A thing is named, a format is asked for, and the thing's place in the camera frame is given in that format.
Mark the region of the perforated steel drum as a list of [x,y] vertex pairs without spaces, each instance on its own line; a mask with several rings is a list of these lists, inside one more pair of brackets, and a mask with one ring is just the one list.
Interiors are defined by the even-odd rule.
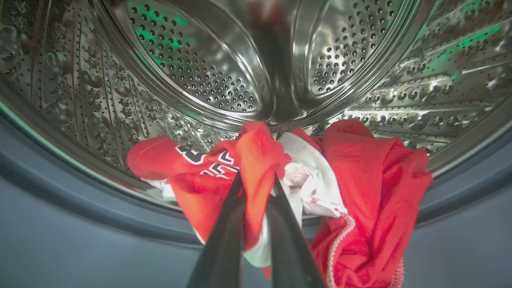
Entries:
[[512,181],[512,0],[0,0],[0,126],[146,209],[181,214],[128,168],[145,139],[339,120]]

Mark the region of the red sports garment white trim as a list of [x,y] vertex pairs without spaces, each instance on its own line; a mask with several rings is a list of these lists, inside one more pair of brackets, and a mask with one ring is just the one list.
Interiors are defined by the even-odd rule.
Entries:
[[358,120],[335,122],[321,137],[302,129],[274,139],[263,122],[245,122],[234,140],[209,153],[166,136],[128,153],[131,171],[177,201],[202,243],[240,173],[247,195],[244,257],[271,276],[265,215],[277,177],[299,226],[321,216],[312,256],[328,288],[401,288],[404,252],[432,182],[428,157],[398,138],[376,139]]

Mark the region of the grey rubber door gasket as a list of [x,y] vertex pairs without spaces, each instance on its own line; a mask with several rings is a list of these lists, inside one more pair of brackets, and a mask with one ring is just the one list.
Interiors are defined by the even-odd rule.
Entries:
[[[0,288],[185,288],[179,230],[0,115]],[[403,288],[512,288],[512,129],[436,178],[404,262]]]

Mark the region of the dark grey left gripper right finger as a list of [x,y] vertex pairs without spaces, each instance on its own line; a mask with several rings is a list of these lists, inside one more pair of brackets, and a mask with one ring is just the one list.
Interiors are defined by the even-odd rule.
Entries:
[[274,194],[268,197],[272,288],[325,288],[277,175]]

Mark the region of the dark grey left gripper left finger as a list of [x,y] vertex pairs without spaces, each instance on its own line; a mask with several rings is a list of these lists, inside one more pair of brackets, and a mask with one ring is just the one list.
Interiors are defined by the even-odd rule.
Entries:
[[238,172],[186,288],[240,288],[246,193]]

